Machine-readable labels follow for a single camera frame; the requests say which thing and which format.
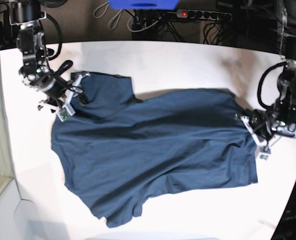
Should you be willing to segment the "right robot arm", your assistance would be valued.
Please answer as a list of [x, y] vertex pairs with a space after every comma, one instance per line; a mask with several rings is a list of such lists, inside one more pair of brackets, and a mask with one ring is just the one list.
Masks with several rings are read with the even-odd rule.
[[[42, 91], [48, 99], [45, 103], [54, 104], [60, 109], [70, 102], [70, 97], [78, 97], [79, 101], [86, 105], [88, 99], [81, 87], [79, 79], [64, 80], [61, 75], [73, 65], [71, 60], [66, 60], [57, 71], [49, 66], [49, 61], [57, 58], [62, 49], [62, 32], [53, 17], [41, 10], [41, 5], [46, 1], [39, 0], [11, 0], [10, 1], [10, 24], [19, 26], [17, 48], [23, 55], [23, 66], [19, 75], [23, 77], [25, 85]], [[41, 20], [50, 19], [55, 25], [59, 46], [56, 53], [46, 47], [44, 28]]]

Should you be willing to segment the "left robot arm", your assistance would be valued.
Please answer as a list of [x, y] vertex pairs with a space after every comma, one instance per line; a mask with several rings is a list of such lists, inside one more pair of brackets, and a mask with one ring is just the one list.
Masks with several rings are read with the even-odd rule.
[[[254, 110], [246, 126], [250, 133], [270, 141], [275, 135], [296, 138], [296, 0], [276, 2], [278, 22], [279, 56], [281, 62], [269, 67], [261, 76], [257, 88], [257, 100], [262, 110]], [[267, 75], [283, 68], [277, 79], [279, 96], [272, 105], [261, 98], [262, 85]]]

